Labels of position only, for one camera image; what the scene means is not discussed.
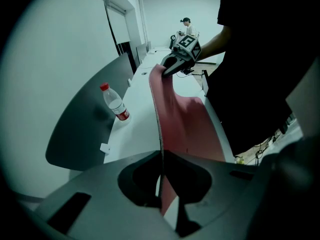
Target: black shirt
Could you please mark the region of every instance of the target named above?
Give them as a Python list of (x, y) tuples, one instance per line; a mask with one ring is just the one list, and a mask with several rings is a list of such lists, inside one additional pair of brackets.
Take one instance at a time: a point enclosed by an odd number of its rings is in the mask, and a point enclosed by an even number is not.
[(234, 155), (270, 137), (291, 113), (285, 99), (317, 55), (317, 0), (220, 0), (231, 28), (208, 98)]

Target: water bottle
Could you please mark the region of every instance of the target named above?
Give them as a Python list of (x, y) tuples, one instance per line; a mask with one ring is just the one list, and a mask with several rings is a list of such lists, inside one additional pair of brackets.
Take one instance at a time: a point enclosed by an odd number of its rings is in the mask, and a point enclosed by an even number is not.
[(120, 121), (128, 122), (130, 120), (130, 114), (119, 94), (111, 89), (107, 82), (101, 84), (100, 89), (103, 93), (104, 101), (109, 109), (112, 110)]

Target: black hat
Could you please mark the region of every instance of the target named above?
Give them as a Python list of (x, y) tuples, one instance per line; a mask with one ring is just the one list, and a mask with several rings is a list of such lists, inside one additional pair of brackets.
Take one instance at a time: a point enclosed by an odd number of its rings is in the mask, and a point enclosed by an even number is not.
[(187, 17), (185, 17), (184, 19), (181, 19), (180, 22), (190, 22), (191, 23), (191, 20)]

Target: gray panel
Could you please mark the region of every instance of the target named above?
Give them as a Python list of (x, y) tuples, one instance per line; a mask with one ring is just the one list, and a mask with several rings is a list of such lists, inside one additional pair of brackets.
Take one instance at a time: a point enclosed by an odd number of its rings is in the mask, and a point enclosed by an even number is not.
[(136, 47), (136, 53), (138, 54), (139, 63), (141, 64), (141, 61), (145, 59), (147, 56), (147, 48), (146, 44), (141, 44)]
[(51, 135), (45, 157), (55, 166), (85, 171), (104, 162), (101, 143), (108, 143), (115, 115), (107, 107), (100, 85), (108, 82), (121, 98), (133, 78), (127, 53), (95, 74), (74, 96)]
[[(119, 187), (119, 175), (125, 168), (155, 156), (161, 156), (161, 152), (137, 154), (91, 168), (52, 193), (35, 212), (43, 220), (48, 221), (75, 193), (86, 193), (91, 199), (67, 232), (67, 235), (74, 239), (179, 239), (180, 237), (162, 217), (158, 207), (136, 205), (124, 195), (123, 188), (127, 188), (132, 190), (133, 197), (135, 195), (141, 197), (139, 191), (131, 188), (136, 171), (126, 174), (126, 185), (121, 189)], [(192, 169), (192, 164), (200, 166), (209, 172), (212, 178), (212, 185), (204, 198), (200, 202), (185, 205), (187, 218), (201, 226), (186, 239), (244, 239), (249, 223), (266, 190), (274, 156), (266, 156), (259, 168), (184, 154), (179, 154), (178, 157), (189, 163), (187, 163), (188, 168)], [(164, 161), (167, 168), (166, 175), (172, 182), (175, 177), (183, 173), (183, 170), (180, 165), (169, 169), (168, 163), (173, 160), (168, 160), (168, 157)], [(173, 170), (173, 174), (167, 174), (167, 170)], [(232, 171), (255, 174), (255, 176), (251, 181), (247, 181), (231, 176)], [(189, 180), (177, 187), (193, 189), (195, 181), (192, 178)]]
[(118, 186), (118, 176), (125, 167), (148, 156), (161, 155), (160, 151), (151, 153), (137, 154), (83, 172), (52, 193), (35, 213), (48, 221), (75, 193), (86, 193), (91, 199), (68, 231), (69, 237), (78, 240), (178, 239), (159, 208), (135, 205)]
[(148, 45), (146, 46), (146, 52), (148, 53), (151, 50), (151, 42), (148, 42)]

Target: white desk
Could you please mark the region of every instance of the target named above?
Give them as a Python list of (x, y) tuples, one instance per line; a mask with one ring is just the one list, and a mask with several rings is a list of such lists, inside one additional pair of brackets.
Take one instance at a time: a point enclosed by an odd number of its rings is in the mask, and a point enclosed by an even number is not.
[[(139, 153), (160, 150), (160, 138), (154, 101), (149, 86), (149, 74), (156, 64), (170, 53), (168, 48), (151, 49), (144, 58), (143, 63), (136, 70), (131, 81), (131, 87), (126, 91), (123, 103), (132, 118), (128, 124), (123, 124), (117, 118), (114, 121), (108, 144), (110, 154), (104, 158), (104, 163), (109, 163)], [(234, 157), (224, 132), (224, 129), (205, 93), (193, 76), (184, 78), (173, 76), (175, 92), (184, 97), (199, 97), (205, 105), (213, 122), (226, 162), (234, 163)]]

